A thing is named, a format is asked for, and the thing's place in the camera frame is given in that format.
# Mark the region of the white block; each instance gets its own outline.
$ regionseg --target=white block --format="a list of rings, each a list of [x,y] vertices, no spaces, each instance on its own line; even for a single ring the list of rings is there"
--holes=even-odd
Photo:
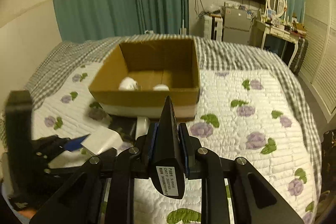
[[[146,135],[151,121],[147,117],[138,117],[136,121],[135,139]]]
[[[110,148],[118,149],[123,143],[118,132],[100,127],[95,133],[88,136],[82,145],[93,155],[99,155]]]

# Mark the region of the vanity table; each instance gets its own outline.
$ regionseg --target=vanity table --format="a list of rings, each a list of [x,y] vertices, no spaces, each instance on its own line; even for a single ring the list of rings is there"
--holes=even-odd
[[[288,67],[290,67],[290,65],[293,62],[293,59],[294,59],[294,57],[297,53],[297,50],[299,48],[299,46],[298,46],[299,37],[291,34],[290,32],[287,32],[285,30],[281,30],[279,28],[276,28],[274,26],[271,26],[271,25],[266,24],[264,22],[261,22],[259,20],[256,20],[255,27],[257,28],[258,31],[263,32],[261,47],[260,47],[261,49],[264,48],[266,35],[268,35],[268,34],[272,35],[274,37],[278,37],[278,38],[281,38],[281,39],[285,40],[285,46],[283,47],[283,50],[282,50],[281,59],[284,56],[285,49],[286,49],[286,46],[287,46],[287,42],[295,44],[293,55],[292,55],[292,57],[291,57],[291,59],[288,63]]]
[[[272,17],[274,18],[278,18],[280,19],[282,17],[282,15],[284,15],[284,18],[286,18],[286,13],[287,13],[287,1],[286,0],[267,0],[266,2],[266,10],[267,9],[271,9],[273,11],[273,15]],[[299,48],[298,46],[298,42],[299,42],[299,36],[296,36],[294,34],[292,34],[291,32],[285,31],[284,27],[283,29],[277,28],[273,25],[269,25],[265,22],[263,22],[264,20],[262,20],[261,16],[258,17],[258,19],[255,21],[254,23],[254,27],[256,28],[256,32],[255,36],[254,36],[254,43],[256,43],[257,41],[257,33],[258,32],[263,32],[263,36],[262,36],[262,41],[261,41],[261,49],[264,48],[265,45],[265,39],[266,39],[266,35],[272,35],[274,37],[278,37],[280,39],[285,40],[285,45],[283,47],[282,50],[282,54],[281,54],[281,59],[283,58],[284,54],[285,54],[285,50],[287,47],[287,43],[293,43],[294,44],[294,51],[293,54],[289,60],[288,63],[288,67],[290,67],[290,65],[293,62],[293,59],[297,53],[297,50]]]

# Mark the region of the white cotton ball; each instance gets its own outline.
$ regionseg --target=white cotton ball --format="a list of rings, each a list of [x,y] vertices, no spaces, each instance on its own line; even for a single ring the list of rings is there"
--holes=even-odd
[[[155,90],[155,91],[159,91],[159,90],[169,91],[169,87],[167,85],[164,85],[164,84],[158,84],[153,88],[153,90]]]
[[[125,77],[120,85],[119,90],[136,90],[138,83],[131,77]]]

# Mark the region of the mattress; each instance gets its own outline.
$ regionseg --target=mattress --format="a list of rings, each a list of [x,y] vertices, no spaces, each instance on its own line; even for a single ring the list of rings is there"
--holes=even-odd
[[[99,121],[89,116],[93,98],[87,85],[91,77],[118,42],[158,37],[178,36],[117,37],[56,47],[26,86],[35,107],[33,137],[53,135],[55,131],[77,137],[106,125],[107,116]],[[298,81],[272,53],[193,39],[198,49],[202,95],[196,119],[188,123],[189,133],[221,157],[246,157],[305,223],[310,223],[320,195],[320,140]],[[74,111],[75,105],[82,112]],[[58,117],[62,125],[55,129]],[[197,222],[198,218],[177,216],[185,215],[181,214],[183,210],[201,212],[200,182],[187,181],[185,197],[173,200],[156,192],[150,180],[137,180],[134,209],[136,223]]]

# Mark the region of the purple flower pattern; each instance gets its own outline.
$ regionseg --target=purple flower pattern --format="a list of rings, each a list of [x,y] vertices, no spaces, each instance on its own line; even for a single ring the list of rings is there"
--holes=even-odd
[[[238,116],[250,117],[255,113],[255,108],[252,106],[239,106],[237,107]]]
[[[302,220],[303,220],[304,224],[310,224],[311,221],[312,221],[312,219],[313,219],[313,217],[314,217],[314,215],[313,215],[312,212],[307,212],[307,213],[303,216]]]
[[[267,143],[266,136],[260,132],[252,132],[247,136],[246,148],[247,149],[259,149],[265,146]]]
[[[64,103],[64,104],[68,104],[71,102],[71,95],[64,95],[62,98],[61,98],[61,102]]]
[[[198,122],[190,128],[190,131],[194,136],[205,138],[213,134],[213,127],[206,122]]]
[[[88,116],[96,121],[101,121],[106,117],[106,113],[101,108],[91,108]]]
[[[72,81],[73,82],[78,82],[80,81],[81,79],[81,75],[79,73],[75,74],[73,77],[72,77]]]
[[[291,127],[292,126],[292,121],[290,120],[290,118],[286,117],[286,116],[281,116],[280,117],[280,123],[283,127]]]
[[[56,119],[52,116],[48,116],[48,117],[45,117],[44,118],[44,124],[47,126],[47,127],[53,127],[56,123]]]
[[[250,82],[250,87],[254,90],[261,90],[263,89],[263,85],[260,83],[259,80],[252,80]]]
[[[216,75],[219,76],[219,77],[225,77],[225,76],[227,76],[228,74],[229,74],[228,72],[224,72],[224,71],[216,72]]]
[[[288,184],[288,191],[291,195],[298,196],[303,191],[303,182],[300,179],[293,179]]]

